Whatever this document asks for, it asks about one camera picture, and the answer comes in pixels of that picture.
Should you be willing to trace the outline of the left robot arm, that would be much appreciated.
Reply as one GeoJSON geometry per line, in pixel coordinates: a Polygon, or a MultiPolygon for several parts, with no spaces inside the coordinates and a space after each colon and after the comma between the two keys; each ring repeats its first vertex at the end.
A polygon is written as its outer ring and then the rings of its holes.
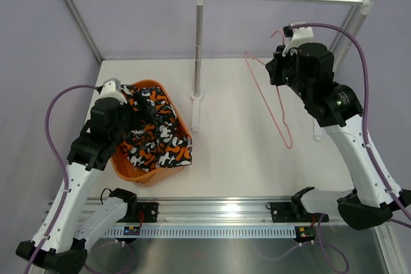
{"type": "Polygon", "coordinates": [[[143,223],[157,221],[157,203],[139,203],[136,194],[114,189],[83,224],[78,220],[89,191],[102,174],[135,119],[120,90],[99,88],[91,117],[73,141],[63,181],[38,232],[18,244],[16,255],[52,273],[79,273],[96,241],[118,221],[130,223],[126,235],[138,235],[143,223]]]}

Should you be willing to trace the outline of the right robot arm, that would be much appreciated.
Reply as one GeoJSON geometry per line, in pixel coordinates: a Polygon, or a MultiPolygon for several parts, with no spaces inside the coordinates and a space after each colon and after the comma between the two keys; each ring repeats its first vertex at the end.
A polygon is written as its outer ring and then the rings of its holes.
{"type": "Polygon", "coordinates": [[[363,230],[409,206],[410,191],[395,183],[377,151],[370,158],[373,143],[363,132],[362,105],[353,89],[334,81],[333,61],[325,45],[309,42],[290,51],[277,46],[265,67],[270,84],[291,88],[334,142],[354,186],[348,191],[304,188],[291,198],[292,216],[299,221],[308,221],[312,214],[339,216],[351,228],[363,230]]]}

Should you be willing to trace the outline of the orange camouflage shorts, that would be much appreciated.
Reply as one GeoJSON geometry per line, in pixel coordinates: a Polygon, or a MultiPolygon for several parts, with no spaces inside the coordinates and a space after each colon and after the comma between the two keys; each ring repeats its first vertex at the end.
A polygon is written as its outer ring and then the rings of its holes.
{"type": "Polygon", "coordinates": [[[140,94],[155,107],[157,124],[144,124],[125,135],[120,151],[132,166],[145,173],[157,168],[173,168],[192,164],[192,138],[179,130],[180,117],[159,86],[122,85],[121,92],[136,111],[134,93],[140,94]]]}

